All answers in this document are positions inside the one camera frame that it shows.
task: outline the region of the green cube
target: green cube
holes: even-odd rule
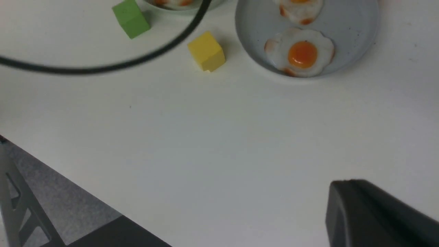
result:
[[[134,0],[126,0],[113,7],[117,21],[130,39],[148,31],[150,26]]]

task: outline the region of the black cable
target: black cable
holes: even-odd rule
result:
[[[35,63],[23,62],[11,58],[6,58],[0,56],[0,65],[12,67],[15,69],[28,70],[33,72],[47,73],[47,74],[58,74],[58,75],[92,75],[92,74],[100,74],[107,73],[111,71],[127,69],[129,67],[133,67],[148,61],[151,61],[154,58],[157,58],[166,52],[172,50],[174,47],[183,42],[200,24],[207,10],[209,9],[209,5],[212,0],[202,0],[201,6],[195,15],[194,19],[189,23],[186,29],[171,42],[167,43],[165,46],[157,49],[151,53],[143,55],[141,57],[127,60],[120,63],[104,65],[104,66],[96,66],[96,67],[85,67],[85,68],[73,68],[73,67],[52,67],[47,65],[40,65]]]

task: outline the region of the table surface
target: table surface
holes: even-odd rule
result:
[[[117,2],[3,1],[0,54],[115,62],[190,21],[150,13],[153,28],[129,40],[111,12]],[[439,1],[380,0],[380,33],[364,58],[307,85],[276,83],[250,60],[236,2],[190,38],[211,30],[224,46],[227,63],[210,74],[185,45],[99,76],[0,67],[0,133],[176,247],[328,246],[337,179],[368,179],[439,219]]]

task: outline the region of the gray plate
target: gray plate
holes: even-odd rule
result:
[[[267,39],[289,27],[314,29],[330,38],[335,56],[318,76],[341,70],[361,58],[373,44],[378,30],[377,0],[325,0],[317,19],[306,26],[295,25],[279,13],[272,0],[239,0],[235,26],[239,40],[250,57],[262,67],[281,75],[266,58]]]

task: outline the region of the gray carpet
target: gray carpet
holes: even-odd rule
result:
[[[10,142],[3,144],[65,244],[70,244],[121,214]],[[0,220],[0,247],[6,247]],[[47,239],[37,229],[25,247]]]

